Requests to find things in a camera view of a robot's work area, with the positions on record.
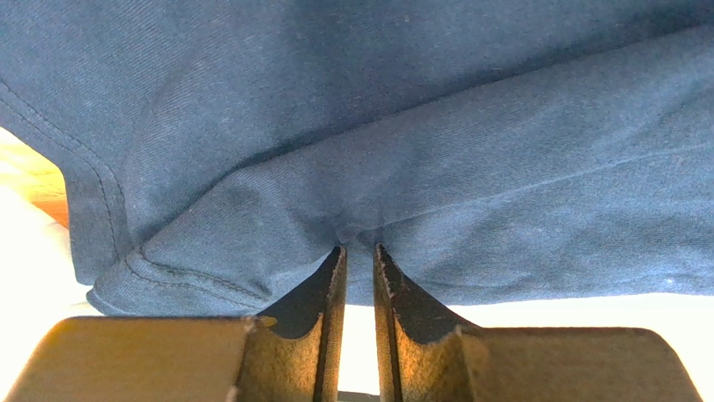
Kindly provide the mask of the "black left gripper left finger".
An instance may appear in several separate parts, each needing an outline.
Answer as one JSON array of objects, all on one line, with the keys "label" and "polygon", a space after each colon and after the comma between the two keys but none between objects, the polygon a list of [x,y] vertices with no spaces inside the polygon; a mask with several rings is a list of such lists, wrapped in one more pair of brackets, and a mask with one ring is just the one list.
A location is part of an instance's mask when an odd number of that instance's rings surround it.
[{"label": "black left gripper left finger", "polygon": [[335,401],[347,253],[334,248],[249,317],[72,317],[52,327],[10,401]]}]

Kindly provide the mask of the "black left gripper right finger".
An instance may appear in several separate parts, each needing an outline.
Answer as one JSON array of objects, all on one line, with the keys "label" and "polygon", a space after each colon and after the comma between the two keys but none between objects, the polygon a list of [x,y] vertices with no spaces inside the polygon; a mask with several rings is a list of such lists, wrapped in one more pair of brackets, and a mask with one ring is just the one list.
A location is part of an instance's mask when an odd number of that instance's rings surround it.
[{"label": "black left gripper right finger", "polygon": [[632,327],[480,327],[409,278],[373,270],[384,401],[697,401],[674,349]]}]

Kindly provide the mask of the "navy t shirt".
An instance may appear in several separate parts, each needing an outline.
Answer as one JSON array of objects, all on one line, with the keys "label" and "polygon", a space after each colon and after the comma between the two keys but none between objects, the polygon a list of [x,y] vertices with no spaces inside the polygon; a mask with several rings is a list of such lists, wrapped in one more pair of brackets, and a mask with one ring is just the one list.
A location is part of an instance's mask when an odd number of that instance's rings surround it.
[{"label": "navy t shirt", "polygon": [[1,124],[106,315],[713,292],[710,1],[4,1]]}]

